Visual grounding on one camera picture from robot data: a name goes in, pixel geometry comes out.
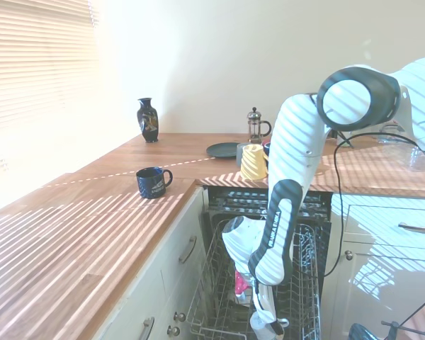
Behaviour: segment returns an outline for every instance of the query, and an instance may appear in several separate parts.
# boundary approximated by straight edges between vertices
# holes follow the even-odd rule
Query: kitchen counter
[[[266,178],[242,179],[234,159],[212,159],[205,152],[209,145],[220,142],[246,142],[246,136],[163,134],[154,144],[144,143],[142,136],[138,136],[77,173],[85,174],[86,178],[92,174],[135,176],[136,169],[162,166],[172,170],[176,179],[194,179],[200,185],[267,188]],[[334,168],[335,143],[336,140],[327,141],[310,190],[339,191]],[[425,171],[410,171],[405,158],[400,157],[409,154],[406,145],[378,144],[370,137],[356,138],[353,145],[355,149],[342,147],[337,155],[344,193],[425,198]]]
[[[130,140],[0,210],[0,339],[90,339],[196,185],[267,187],[240,178],[235,160],[207,146],[245,135],[163,134]],[[391,146],[357,140],[338,157],[347,193],[425,198],[425,172],[408,171]],[[311,190],[338,191],[328,142]],[[174,174],[157,200],[138,194],[135,171]]]

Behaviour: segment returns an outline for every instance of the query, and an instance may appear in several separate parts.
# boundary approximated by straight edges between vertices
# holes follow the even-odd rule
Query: dishwasher rack
[[[255,311],[253,302],[248,305],[235,302],[234,265],[221,237],[226,222],[228,220],[221,221],[213,230],[187,321],[197,339],[256,340],[249,322]],[[277,316],[290,322],[285,329],[285,340],[320,340],[318,269],[313,229],[299,224],[293,242],[292,278],[289,284],[276,287]]]

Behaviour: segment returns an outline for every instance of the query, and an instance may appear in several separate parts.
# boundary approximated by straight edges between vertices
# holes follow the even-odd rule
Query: window
[[[0,202],[111,148],[98,13],[98,0],[0,0]]]

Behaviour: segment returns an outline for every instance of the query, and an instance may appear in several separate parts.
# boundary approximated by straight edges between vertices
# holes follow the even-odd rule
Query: dark plate
[[[236,158],[236,148],[239,143],[219,143],[211,145],[206,152],[215,158]]]

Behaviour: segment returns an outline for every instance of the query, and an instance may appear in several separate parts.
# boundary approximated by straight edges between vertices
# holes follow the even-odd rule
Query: french press
[[[261,113],[252,108],[252,111],[247,115],[249,123],[249,142],[253,144],[261,144],[261,138],[266,137],[272,131],[272,126],[267,120],[261,120]],[[261,124],[267,124],[269,130],[264,135],[261,134]]]

